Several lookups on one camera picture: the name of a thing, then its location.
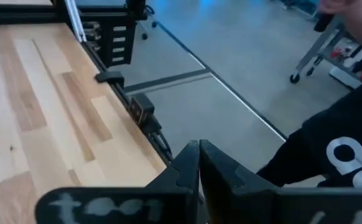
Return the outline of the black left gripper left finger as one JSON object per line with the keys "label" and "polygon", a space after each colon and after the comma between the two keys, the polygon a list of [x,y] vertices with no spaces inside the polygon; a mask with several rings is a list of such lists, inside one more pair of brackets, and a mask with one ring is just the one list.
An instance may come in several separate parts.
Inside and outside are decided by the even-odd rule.
{"label": "black left gripper left finger", "polygon": [[190,141],[145,187],[64,187],[35,206],[38,224],[195,223],[200,150]]}

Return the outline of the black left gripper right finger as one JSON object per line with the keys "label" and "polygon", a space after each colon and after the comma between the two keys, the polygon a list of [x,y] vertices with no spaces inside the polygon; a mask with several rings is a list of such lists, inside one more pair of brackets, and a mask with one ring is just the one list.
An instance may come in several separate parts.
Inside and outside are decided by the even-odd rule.
{"label": "black left gripper right finger", "polygon": [[210,223],[362,223],[362,189],[278,188],[210,141],[199,148]]}

